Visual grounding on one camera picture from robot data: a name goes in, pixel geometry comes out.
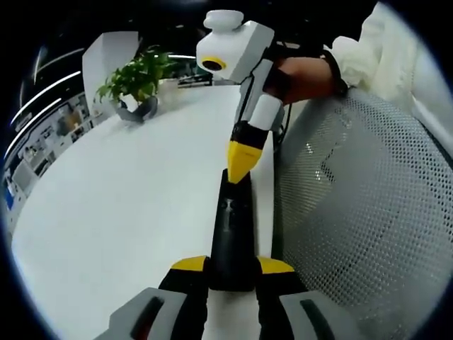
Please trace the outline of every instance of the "white handle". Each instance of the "white handle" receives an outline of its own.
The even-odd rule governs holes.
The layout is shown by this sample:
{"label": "white handle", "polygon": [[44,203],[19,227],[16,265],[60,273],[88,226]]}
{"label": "white handle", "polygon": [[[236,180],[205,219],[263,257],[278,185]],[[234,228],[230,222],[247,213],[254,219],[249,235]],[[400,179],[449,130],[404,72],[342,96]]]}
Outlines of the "white handle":
{"label": "white handle", "polygon": [[203,24],[214,32],[228,32],[238,28],[242,21],[242,12],[219,9],[207,12]]}

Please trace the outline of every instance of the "ceiling light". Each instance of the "ceiling light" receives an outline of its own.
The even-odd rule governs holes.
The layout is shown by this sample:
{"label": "ceiling light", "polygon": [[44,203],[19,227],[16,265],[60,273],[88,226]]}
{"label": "ceiling light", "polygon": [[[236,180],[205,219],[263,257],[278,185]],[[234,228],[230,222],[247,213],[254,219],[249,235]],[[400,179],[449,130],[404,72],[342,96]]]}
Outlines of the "ceiling light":
{"label": "ceiling light", "polygon": [[13,125],[14,121],[18,118],[18,116],[28,107],[31,105],[31,103],[33,103],[36,99],[38,99],[39,97],[41,97],[43,94],[45,94],[47,91],[49,91],[50,89],[53,89],[54,87],[56,87],[56,85],[58,84],[61,84],[63,81],[65,80],[68,80],[72,77],[75,77],[76,75],[82,73],[81,71],[77,71],[77,72],[74,72],[73,74],[70,74],[69,76],[65,76],[64,78],[61,78],[59,81],[56,81],[55,83],[53,83],[52,85],[49,85],[48,87],[46,87],[45,89],[43,89],[41,92],[39,92],[36,96],[34,96],[33,98],[31,98],[27,103],[25,103],[24,106],[21,107],[21,109],[17,112],[17,114],[14,115],[13,119],[11,120],[11,123],[9,124],[10,126]]}
{"label": "ceiling light", "polygon": [[191,55],[169,55],[168,57],[174,59],[197,59]]}
{"label": "ceiling light", "polygon": [[13,148],[13,146],[15,145],[15,143],[18,141],[19,138],[22,137],[23,133],[25,132],[25,130],[28,129],[28,127],[30,125],[32,125],[41,115],[43,115],[45,113],[45,111],[49,110],[51,107],[53,107],[53,105],[55,105],[56,103],[60,102],[62,99],[61,98],[58,98],[56,101],[53,101],[51,104],[47,105],[45,108],[43,108],[35,117],[33,117],[23,128],[21,131],[19,131],[19,133],[14,137],[13,141],[11,142],[11,144],[8,146],[8,149],[6,149],[6,152],[5,152],[5,155],[4,155],[4,159],[6,158],[6,156],[8,156],[8,153],[11,151],[11,149]]}

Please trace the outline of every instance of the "person's hand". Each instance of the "person's hand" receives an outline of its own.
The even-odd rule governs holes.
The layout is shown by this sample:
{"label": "person's hand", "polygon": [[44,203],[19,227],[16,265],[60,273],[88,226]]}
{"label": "person's hand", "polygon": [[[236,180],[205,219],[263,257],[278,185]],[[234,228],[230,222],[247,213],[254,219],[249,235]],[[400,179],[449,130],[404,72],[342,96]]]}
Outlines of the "person's hand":
{"label": "person's hand", "polygon": [[320,58],[288,58],[277,63],[278,68],[291,78],[291,86],[283,99],[283,104],[295,103],[304,99],[329,96],[334,92],[331,68]]}

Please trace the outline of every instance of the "black cable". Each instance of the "black cable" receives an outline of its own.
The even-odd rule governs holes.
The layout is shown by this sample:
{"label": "black cable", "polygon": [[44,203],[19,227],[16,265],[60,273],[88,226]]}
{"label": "black cable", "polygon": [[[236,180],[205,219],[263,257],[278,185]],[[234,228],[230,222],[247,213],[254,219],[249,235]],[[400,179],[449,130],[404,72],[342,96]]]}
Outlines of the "black cable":
{"label": "black cable", "polygon": [[282,135],[280,136],[280,138],[278,140],[278,146],[280,146],[283,143],[283,140],[284,140],[284,138],[286,136],[286,132],[288,131],[289,119],[291,118],[291,110],[292,110],[292,104],[289,105],[288,114],[286,116],[285,128],[283,129],[283,133],[282,133]]}

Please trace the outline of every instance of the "yellow lens ring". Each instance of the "yellow lens ring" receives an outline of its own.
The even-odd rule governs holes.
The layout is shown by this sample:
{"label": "yellow lens ring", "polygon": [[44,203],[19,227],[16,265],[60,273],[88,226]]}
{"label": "yellow lens ring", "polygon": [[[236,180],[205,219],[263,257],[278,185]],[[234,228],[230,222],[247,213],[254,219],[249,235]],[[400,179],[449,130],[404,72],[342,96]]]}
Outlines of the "yellow lens ring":
{"label": "yellow lens ring", "polygon": [[203,67],[206,67],[210,71],[221,71],[227,68],[227,64],[217,57],[204,57],[201,60]]}

